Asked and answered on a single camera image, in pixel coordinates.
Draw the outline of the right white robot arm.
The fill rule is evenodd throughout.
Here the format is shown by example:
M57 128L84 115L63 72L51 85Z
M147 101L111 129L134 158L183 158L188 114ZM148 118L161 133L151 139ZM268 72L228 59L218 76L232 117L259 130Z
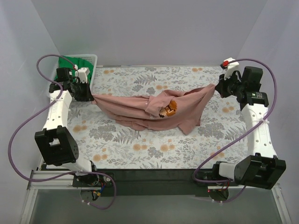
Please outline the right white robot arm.
M273 148L268 120L269 101L267 94L260 91L263 70L245 67L240 73L238 66L228 66L220 75L215 89L222 98L235 96L240 104L246 124L248 156L233 164L217 162L211 174L212 182L222 185L228 179L236 184L262 189L271 189L286 170L286 162L280 160Z

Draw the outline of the pink t-shirt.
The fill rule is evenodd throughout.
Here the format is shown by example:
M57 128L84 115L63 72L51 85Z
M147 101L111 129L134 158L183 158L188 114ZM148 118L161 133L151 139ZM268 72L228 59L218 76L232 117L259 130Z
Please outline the pink t-shirt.
M202 113L214 95L215 85L191 91L164 90L157 96L117 97L93 95L97 105L116 123L137 131L169 130L178 127L188 135L200 125Z

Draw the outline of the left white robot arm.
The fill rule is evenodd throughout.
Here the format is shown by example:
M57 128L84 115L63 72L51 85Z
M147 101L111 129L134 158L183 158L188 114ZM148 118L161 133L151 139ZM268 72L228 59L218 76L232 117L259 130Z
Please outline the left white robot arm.
M83 181L90 187L99 183L99 174L93 171L91 161L79 155L77 142L67 128L72 100L91 102L93 96L87 78L90 70L80 68L72 75L70 68L57 68L55 83L49 87L51 106L42 131L35 133L35 141L47 165L71 171L86 171Z

